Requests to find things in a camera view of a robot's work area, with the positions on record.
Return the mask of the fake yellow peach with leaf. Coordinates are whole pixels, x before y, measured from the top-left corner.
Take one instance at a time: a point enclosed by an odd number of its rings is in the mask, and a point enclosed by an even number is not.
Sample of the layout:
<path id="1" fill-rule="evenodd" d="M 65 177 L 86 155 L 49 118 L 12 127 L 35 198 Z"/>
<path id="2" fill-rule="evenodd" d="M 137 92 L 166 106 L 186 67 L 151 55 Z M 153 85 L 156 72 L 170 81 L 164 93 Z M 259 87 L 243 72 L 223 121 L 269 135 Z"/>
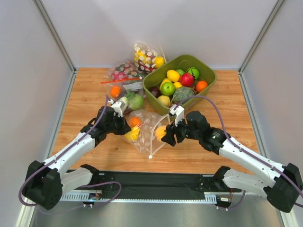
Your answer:
<path id="1" fill-rule="evenodd" d="M 161 141 L 161 139 L 165 135 L 166 135 L 166 126 L 165 125 L 159 126 L 154 132 L 154 136 L 157 139 L 157 141 Z"/>

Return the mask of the clear zip bag with fruit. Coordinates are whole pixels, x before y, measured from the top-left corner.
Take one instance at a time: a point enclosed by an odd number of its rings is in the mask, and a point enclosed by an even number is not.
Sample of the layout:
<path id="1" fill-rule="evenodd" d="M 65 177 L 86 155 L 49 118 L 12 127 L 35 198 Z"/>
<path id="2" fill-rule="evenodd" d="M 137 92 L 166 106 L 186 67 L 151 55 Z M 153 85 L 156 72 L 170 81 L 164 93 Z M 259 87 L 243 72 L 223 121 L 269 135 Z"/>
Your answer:
<path id="1" fill-rule="evenodd" d="M 171 123 L 169 115 L 165 114 L 161 116 L 158 113 L 152 113 L 141 109 L 132 111 L 126 117 L 127 123 L 130 117 L 139 117 L 142 121 L 139 138 L 136 141 L 127 141 L 124 135 L 123 139 L 134 146 L 140 153 L 146 155 L 147 158 L 153 158 L 155 153 L 165 145 L 164 142 L 157 141 L 154 132 L 159 126 L 167 126 Z"/>

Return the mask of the fake red peach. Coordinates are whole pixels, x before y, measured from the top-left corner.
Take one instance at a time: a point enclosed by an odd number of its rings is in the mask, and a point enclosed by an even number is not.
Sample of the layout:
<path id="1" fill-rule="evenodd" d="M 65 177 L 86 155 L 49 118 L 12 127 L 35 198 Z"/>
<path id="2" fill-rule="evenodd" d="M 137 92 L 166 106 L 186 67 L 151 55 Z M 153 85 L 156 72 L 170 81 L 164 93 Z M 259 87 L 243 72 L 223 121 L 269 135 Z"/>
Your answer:
<path id="1" fill-rule="evenodd" d="M 190 73 L 184 73 L 180 79 L 180 83 L 182 86 L 191 87 L 195 81 L 195 77 Z"/>

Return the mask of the fake yellow lemon from bag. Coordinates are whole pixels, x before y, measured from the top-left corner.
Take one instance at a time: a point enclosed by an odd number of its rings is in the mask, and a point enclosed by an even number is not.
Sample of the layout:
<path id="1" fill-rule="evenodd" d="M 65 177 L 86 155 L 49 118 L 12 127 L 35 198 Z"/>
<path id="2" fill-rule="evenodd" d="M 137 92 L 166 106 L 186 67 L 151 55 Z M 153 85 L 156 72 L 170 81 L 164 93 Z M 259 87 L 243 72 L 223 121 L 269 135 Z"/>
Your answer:
<path id="1" fill-rule="evenodd" d="M 180 74 L 176 70 L 168 70 L 166 75 L 171 82 L 179 82 Z"/>

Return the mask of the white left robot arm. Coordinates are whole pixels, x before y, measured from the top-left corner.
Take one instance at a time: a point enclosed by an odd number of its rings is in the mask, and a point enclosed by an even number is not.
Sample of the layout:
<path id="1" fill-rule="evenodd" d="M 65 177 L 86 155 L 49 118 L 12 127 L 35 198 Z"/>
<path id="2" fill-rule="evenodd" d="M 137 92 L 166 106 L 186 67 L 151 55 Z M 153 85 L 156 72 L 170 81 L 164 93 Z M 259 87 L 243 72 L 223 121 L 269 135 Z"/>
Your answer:
<path id="1" fill-rule="evenodd" d="M 46 210 L 52 209 L 60 198 L 80 187 L 97 187 L 101 182 L 98 170 L 88 164 L 70 172 L 70 167 L 87 152 L 104 141 L 108 134 L 125 135 L 131 128 L 124 117 L 121 102 L 99 109 L 97 117 L 84 126 L 77 137 L 56 155 L 43 162 L 32 162 L 19 198 L 26 197 Z"/>

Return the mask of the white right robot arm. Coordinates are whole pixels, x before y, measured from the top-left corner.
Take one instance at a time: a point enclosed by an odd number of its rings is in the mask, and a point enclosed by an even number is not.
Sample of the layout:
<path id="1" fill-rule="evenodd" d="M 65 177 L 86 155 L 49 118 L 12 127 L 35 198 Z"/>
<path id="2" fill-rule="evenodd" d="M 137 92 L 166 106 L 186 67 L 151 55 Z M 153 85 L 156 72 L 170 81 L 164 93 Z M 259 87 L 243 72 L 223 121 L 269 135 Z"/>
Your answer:
<path id="1" fill-rule="evenodd" d="M 285 213 L 296 205 L 303 193 L 303 181 L 296 165 L 283 165 L 252 151 L 225 131 L 210 126 L 199 111 L 184 114 L 181 107 L 173 106 L 169 114 L 175 121 L 167 125 L 161 141 L 175 146 L 184 139 L 197 140 L 205 150 L 228 158 L 251 172 L 247 174 L 222 166 L 214 175 L 217 184 L 257 194 Z"/>

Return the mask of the fake orange in zip bag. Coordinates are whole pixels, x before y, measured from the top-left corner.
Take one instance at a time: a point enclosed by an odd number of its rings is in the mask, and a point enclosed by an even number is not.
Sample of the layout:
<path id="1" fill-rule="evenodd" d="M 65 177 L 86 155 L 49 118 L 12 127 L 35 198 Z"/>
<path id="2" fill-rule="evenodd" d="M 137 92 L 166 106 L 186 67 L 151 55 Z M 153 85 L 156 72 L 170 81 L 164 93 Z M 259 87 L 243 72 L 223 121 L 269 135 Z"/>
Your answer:
<path id="1" fill-rule="evenodd" d="M 140 127 L 142 125 L 142 121 L 139 117 L 130 117 L 128 119 L 128 124 L 131 128 Z"/>

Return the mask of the fake yellow quince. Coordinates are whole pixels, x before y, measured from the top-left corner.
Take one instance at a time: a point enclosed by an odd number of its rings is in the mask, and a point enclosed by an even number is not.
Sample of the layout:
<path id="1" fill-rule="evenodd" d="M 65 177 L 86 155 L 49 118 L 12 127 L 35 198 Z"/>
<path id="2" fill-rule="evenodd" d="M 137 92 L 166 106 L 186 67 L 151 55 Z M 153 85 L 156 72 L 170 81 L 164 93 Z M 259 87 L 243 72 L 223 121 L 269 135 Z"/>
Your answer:
<path id="1" fill-rule="evenodd" d="M 166 106 L 166 107 L 169 107 L 170 104 L 171 104 L 171 101 L 170 101 L 170 97 L 169 96 L 165 96 L 165 95 L 161 95 L 157 98 L 157 100 L 163 105 L 163 106 Z"/>

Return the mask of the clear bag with orange zipper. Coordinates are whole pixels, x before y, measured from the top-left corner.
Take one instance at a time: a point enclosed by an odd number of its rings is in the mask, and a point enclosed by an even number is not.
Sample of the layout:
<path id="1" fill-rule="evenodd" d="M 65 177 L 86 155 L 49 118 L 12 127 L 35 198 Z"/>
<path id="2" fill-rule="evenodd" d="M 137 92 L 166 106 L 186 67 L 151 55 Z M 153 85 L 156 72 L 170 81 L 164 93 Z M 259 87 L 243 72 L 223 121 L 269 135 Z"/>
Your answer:
<path id="1" fill-rule="evenodd" d="M 122 79 L 116 81 L 101 82 L 108 96 L 114 100 L 120 99 L 126 102 L 127 111 L 142 109 L 144 105 L 143 80 L 141 78 Z"/>

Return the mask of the fake netted melon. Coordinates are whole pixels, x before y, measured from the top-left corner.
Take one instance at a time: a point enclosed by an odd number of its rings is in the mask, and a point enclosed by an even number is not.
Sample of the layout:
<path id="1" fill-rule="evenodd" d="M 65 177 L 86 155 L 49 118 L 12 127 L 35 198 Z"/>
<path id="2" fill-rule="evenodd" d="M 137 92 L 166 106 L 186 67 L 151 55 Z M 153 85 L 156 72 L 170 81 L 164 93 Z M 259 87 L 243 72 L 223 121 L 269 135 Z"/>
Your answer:
<path id="1" fill-rule="evenodd" d="M 189 96 L 194 96 L 195 92 L 193 88 L 191 87 L 179 87 L 176 89 L 175 93 L 173 94 L 172 97 L 172 103 L 173 104 L 178 104 L 181 102 L 183 99 L 189 97 Z"/>

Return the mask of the fake dark red plum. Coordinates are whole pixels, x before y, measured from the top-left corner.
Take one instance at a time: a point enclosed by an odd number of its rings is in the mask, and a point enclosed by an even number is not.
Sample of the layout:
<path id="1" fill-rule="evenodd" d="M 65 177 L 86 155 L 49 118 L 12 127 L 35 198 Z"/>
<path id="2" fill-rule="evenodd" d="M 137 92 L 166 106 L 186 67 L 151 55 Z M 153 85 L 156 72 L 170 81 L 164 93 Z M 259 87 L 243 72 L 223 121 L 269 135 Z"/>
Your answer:
<path id="1" fill-rule="evenodd" d="M 149 92 L 150 92 L 154 97 L 156 97 L 156 98 L 158 98 L 158 97 L 161 95 L 160 89 L 159 89 L 158 87 L 155 87 L 155 86 L 151 87 L 151 88 L 149 89 Z"/>

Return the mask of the fake orange in bin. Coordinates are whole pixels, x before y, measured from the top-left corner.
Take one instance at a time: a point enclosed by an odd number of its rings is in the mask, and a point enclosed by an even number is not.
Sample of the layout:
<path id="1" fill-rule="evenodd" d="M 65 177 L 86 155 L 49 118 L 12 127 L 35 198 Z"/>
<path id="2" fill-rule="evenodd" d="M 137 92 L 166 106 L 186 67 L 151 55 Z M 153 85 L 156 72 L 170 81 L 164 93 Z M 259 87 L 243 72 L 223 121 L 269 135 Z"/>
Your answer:
<path id="1" fill-rule="evenodd" d="M 200 93 L 207 87 L 208 87 L 208 83 L 204 80 L 201 80 L 196 83 L 195 90 L 197 93 Z"/>

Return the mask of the fake bumpy green fruit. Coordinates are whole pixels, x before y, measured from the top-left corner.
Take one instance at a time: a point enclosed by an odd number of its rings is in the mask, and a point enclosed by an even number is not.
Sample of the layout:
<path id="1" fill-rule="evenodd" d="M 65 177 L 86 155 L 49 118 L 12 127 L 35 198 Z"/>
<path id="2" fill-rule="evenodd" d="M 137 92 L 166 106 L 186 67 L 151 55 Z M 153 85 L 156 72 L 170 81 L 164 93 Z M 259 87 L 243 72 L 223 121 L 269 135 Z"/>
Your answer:
<path id="1" fill-rule="evenodd" d="M 177 69 L 176 72 L 177 72 L 180 76 L 182 76 L 183 74 L 185 74 L 185 72 L 184 72 L 183 70 L 181 70 L 181 69 Z"/>

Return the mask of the fake striped watermelon ball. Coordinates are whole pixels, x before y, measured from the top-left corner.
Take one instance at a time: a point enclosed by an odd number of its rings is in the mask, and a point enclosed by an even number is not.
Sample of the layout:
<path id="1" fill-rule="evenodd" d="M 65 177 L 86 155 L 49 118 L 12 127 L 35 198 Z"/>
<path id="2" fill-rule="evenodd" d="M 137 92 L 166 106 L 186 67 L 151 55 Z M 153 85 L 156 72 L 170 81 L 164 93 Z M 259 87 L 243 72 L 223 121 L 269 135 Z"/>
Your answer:
<path id="1" fill-rule="evenodd" d="M 196 67 L 190 67 L 187 69 L 187 73 L 191 74 L 195 80 L 197 80 L 200 76 L 200 71 Z"/>

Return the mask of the green plastic bin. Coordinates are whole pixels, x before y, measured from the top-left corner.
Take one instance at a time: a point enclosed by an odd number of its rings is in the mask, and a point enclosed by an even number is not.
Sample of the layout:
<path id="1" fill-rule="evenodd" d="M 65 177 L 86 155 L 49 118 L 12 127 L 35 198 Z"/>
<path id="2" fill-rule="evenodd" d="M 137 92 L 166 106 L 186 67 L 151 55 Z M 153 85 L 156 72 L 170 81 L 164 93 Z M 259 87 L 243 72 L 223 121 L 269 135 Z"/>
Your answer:
<path id="1" fill-rule="evenodd" d="M 216 82 L 216 73 L 206 64 L 204 64 L 202 61 L 192 55 L 180 55 L 175 59 L 169 61 L 168 63 L 164 64 L 159 69 L 156 69 L 143 79 L 143 88 L 145 90 L 147 101 L 159 115 L 167 114 L 169 112 L 169 108 L 162 105 L 157 100 L 157 98 L 149 92 L 149 89 L 151 87 L 158 87 L 166 78 L 166 72 L 168 70 L 182 69 L 183 71 L 186 71 L 190 67 L 196 67 L 200 72 L 200 76 L 198 79 L 206 81 L 208 83 L 208 87 L 198 93 L 199 96 L 206 96 L 210 88 Z"/>

